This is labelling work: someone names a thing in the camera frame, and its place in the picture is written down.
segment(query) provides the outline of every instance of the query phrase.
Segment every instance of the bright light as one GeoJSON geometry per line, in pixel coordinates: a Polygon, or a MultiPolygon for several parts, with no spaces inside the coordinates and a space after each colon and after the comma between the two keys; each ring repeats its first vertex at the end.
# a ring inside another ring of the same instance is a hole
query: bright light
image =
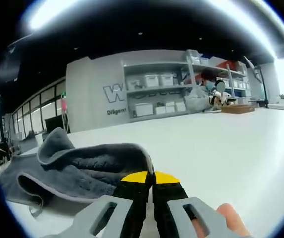
{"type": "Polygon", "coordinates": [[[264,31],[258,26],[257,22],[249,17],[249,15],[242,9],[237,7],[230,0],[207,0],[211,5],[222,11],[224,14],[233,18],[236,22],[241,24],[247,31],[250,32],[272,55],[274,59],[277,58],[272,44],[264,34],[264,31]]]}
{"type": "Polygon", "coordinates": [[[81,0],[45,0],[30,21],[30,27],[37,30],[81,0]]]}
{"type": "Polygon", "coordinates": [[[282,19],[266,4],[263,0],[251,0],[257,5],[267,16],[276,24],[276,26],[284,33],[284,22],[282,19]]]}

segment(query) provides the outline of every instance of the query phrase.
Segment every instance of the white table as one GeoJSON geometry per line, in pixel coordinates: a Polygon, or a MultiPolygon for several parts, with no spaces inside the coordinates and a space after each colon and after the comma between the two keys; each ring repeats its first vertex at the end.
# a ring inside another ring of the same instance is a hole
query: white table
{"type": "MultiPolygon", "coordinates": [[[[255,237],[266,237],[284,219],[284,111],[192,114],[69,135],[76,147],[133,142],[150,154],[156,170],[180,179],[188,196],[213,208],[231,203],[255,237]]],[[[59,233],[83,208],[56,198],[36,219],[9,203],[34,236],[59,233]]],[[[152,204],[141,237],[158,237],[152,204]]]]}

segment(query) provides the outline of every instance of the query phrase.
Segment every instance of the gray microfiber cloth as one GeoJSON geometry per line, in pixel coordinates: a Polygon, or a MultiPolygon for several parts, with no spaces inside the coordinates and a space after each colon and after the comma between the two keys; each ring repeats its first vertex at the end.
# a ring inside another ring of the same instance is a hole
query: gray microfiber cloth
{"type": "Polygon", "coordinates": [[[107,144],[75,148],[65,131],[56,128],[37,154],[14,156],[0,176],[7,200],[46,203],[53,195],[92,203],[111,195],[130,173],[153,172],[147,153],[135,144],[107,144]]]}

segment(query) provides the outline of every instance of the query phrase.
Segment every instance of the ceiling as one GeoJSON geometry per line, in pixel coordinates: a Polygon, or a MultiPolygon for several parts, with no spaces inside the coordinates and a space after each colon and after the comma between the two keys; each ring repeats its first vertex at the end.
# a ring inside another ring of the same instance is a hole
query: ceiling
{"type": "MultiPolygon", "coordinates": [[[[204,0],[153,0],[147,4],[142,0],[82,1],[27,36],[30,33],[20,16],[31,2],[19,0],[8,5],[9,27],[3,35],[7,45],[16,43],[4,47],[0,58],[0,92],[10,99],[6,100],[7,112],[65,76],[66,65],[83,56],[94,59],[134,50],[196,49],[228,60],[243,60],[246,55],[254,64],[273,60],[254,37],[204,0]]],[[[284,57],[284,37],[273,23],[249,1],[235,2],[266,30],[278,56],[284,57]]],[[[284,0],[269,2],[284,19],[284,0]]]]}

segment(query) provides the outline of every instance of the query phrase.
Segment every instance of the gray 3d-printed part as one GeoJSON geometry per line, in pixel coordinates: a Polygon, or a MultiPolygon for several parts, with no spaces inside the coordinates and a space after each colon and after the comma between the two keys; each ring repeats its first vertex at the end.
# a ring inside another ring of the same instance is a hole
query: gray 3d-printed part
{"type": "Polygon", "coordinates": [[[132,200],[104,195],[80,211],[75,216],[71,227],[60,234],[48,235],[43,238],[96,238],[95,235],[99,232],[97,227],[110,207],[115,209],[101,237],[120,238],[126,215],[132,203],[132,200]]]}
{"type": "Polygon", "coordinates": [[[205,234],[207,234],[206,238],[241,237],[227,227],[224,216],[197,197],[168,201],[167,205],[174,217],[179,238],[198,238],[185,209],[190,209],[194,213],[205,234]]]}

